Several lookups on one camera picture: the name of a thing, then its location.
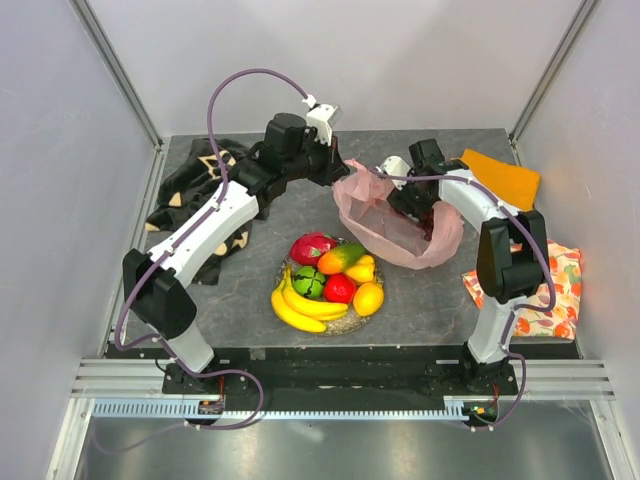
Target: red apple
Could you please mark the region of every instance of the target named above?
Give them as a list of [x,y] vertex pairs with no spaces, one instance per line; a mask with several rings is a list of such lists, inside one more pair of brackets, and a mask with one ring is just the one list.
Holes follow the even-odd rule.
[[351,303],[358,286],[344,273],[331,275],[322,294],[329,302]]

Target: green fruit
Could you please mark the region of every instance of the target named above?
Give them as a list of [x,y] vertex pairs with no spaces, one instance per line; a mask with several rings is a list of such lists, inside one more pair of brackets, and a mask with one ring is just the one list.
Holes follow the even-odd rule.
[[327,279],[313,267],[300,267],[292,277],[293,289],[305,298],[322,295]]

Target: lemon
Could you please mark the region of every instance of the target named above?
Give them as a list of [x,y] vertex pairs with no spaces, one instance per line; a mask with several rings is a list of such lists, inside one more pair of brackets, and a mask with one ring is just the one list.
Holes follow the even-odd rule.
[[353,297],[353,308],[361,317],[368,317],[378,311],[384,302],[382,285],[376,282],[364,283]]

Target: black cloth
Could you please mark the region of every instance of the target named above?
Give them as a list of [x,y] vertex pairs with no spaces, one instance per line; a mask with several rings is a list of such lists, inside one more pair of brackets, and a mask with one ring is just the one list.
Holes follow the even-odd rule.
[[[229,139],[217,140],[220,154],[229,167],[245,158],[249,151],[244,145]],[[208,138],[198,138],[191,143],[191,151],[185,162],[160,185],[157,208],[146,222],[148,231],[178,230],[202,207],[222,183],[220,168]],[[216,285],[222,260],[243,249],[249,242],[251,222],[236,230],[223,245],[200,267],[193,283]]]

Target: white wall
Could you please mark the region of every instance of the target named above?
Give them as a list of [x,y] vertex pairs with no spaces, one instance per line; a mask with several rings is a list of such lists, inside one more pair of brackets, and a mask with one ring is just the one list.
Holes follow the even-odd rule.
[[[163,135],[204,132],[215,87],[251,67],[339,103],[340,129],[511,128],[579,3],[91,0]],[[230,87],[215,125],[262,131],[294,111],[277,82]]]
[[640,448],[640,4],[600,3],[525,131],[550,235],[584,252],[579,338]]
[[67,0],[0,4],[0,477],[44,478],[152,148]]

